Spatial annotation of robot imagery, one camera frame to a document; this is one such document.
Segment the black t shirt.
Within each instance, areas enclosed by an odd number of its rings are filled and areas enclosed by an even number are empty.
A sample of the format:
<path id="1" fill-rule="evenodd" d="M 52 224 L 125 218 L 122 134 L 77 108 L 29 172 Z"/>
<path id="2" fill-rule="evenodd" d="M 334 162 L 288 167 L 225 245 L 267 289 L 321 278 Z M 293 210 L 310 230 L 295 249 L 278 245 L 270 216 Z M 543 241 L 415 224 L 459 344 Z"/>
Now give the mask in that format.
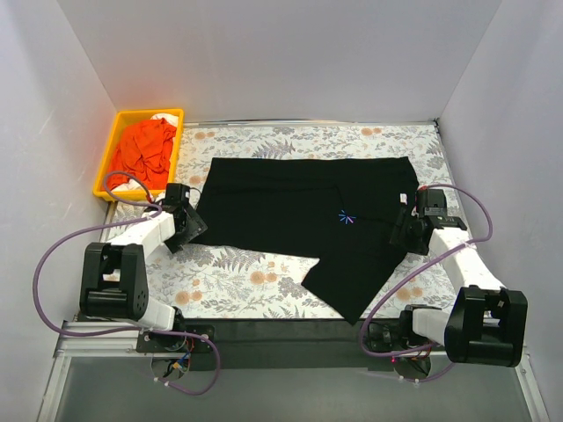
<path id="1" fill-rule="evenodd" d="M 408 157 L 213 158 L 198 244 L 314 258 L 302 285 L 355 324 L 404 260 L 391 242 L 419 187 Z"/>

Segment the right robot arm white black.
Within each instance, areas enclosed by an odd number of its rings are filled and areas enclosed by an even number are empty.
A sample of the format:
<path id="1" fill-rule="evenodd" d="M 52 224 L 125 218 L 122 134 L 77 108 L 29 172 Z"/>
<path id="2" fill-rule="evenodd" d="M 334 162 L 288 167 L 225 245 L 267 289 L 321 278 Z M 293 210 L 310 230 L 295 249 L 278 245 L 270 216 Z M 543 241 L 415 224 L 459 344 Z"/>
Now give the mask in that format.
<path id="1" fill-rule="evenodd" d="M 515 367 L 522 358 L 528 301 L 491 273 L 476 243 L 463 220 L 449 215 L 441 187 L 423 187 L 413 208 L 401 206 L 391 244 L 435 254 L 457 298 L 450 311 L 406 306 L 398 318 L 399 342 L 413 350 L 436 343 L 456 363 Z"/>

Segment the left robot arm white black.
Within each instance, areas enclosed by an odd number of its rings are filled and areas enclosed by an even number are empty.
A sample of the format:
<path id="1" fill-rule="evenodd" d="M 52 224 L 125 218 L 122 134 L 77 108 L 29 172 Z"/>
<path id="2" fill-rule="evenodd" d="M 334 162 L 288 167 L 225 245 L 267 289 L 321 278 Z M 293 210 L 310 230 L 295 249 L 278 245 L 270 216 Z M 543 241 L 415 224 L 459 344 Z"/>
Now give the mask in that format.
<path id="1" fill-rule="evenodd" d="M 146 259 L 164 246 L 176 253 L 208 228 L 190 203 L 192 189 L 171 183 L 157 204 L 161 214 L 131 225 L 108 243 L 89 244 L 84 253 L 80 311 L 157 330 L 157 341 L 170 352 L 187 340 L 186 328 L 175 322 L 177 311 L 150 296 Z"/>

